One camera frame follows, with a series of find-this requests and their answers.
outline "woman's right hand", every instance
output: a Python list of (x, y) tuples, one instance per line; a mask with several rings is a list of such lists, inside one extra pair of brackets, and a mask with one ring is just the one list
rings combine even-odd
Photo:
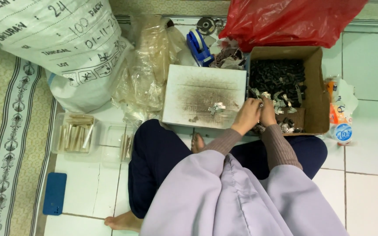
[(273, 103), (267, 97), (262, 97), (263, 107), (260, 113), (260, 123), (263, 126), (268, 127), (276, 124), (275, 109)]

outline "bare foot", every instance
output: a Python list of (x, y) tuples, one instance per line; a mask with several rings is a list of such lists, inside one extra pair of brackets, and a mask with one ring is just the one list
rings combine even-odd
[(131, 230), (139, 233), (141, 231), (142, 220), (129, 211), (116, 217), (109, 216), (105, 218), (105, 225), (113, 230)]
[(192, 137), (192, 153), (200, 153), (202, 152), (202, 149), (205, 148), (205, 142), (202, 136), (199, 133), (195, 133), (195, 135)]

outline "plastic bottle label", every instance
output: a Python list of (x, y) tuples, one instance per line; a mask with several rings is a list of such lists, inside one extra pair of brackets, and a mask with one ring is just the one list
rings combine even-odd
[(352, 129), (347, 124), (340, 124), (335, 130), (335, 135), (340, 141), (347, 141), (351, 138)]

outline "hand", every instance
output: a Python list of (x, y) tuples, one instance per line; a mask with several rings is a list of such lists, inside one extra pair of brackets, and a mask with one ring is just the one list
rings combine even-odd
[(259, 121), (261, 111), (259, 105), (261, 103), (260, 99), (248, 98), (237, 113), (231, 128), (244, 136)]
[(262, 125), (265, 127), (276, 124), (275, 108), (273, 103), (267, 97), (262, 97), (262, 100), (263, 107), (260, 113), (260, 123), (262, 123)]

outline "navy blue trousers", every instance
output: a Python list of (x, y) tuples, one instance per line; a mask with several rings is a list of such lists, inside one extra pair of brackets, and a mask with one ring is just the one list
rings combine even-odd
[[(325, 143), (314, 136), (291, 136), (286, 139), (294, 149), (304, 173), (312, 179), (328, 155)], [(231, 153), (258, 179), (269, 176), (266, 149), (262, 141), (235, 146)], [(158, 120), (146, 121), (138, 128), (128, 179), (129, 205), (136, 217), (145, 217), (165, 177), (177, 163), (191, 154), (181, 139), (173, 131), (161, 127)]]

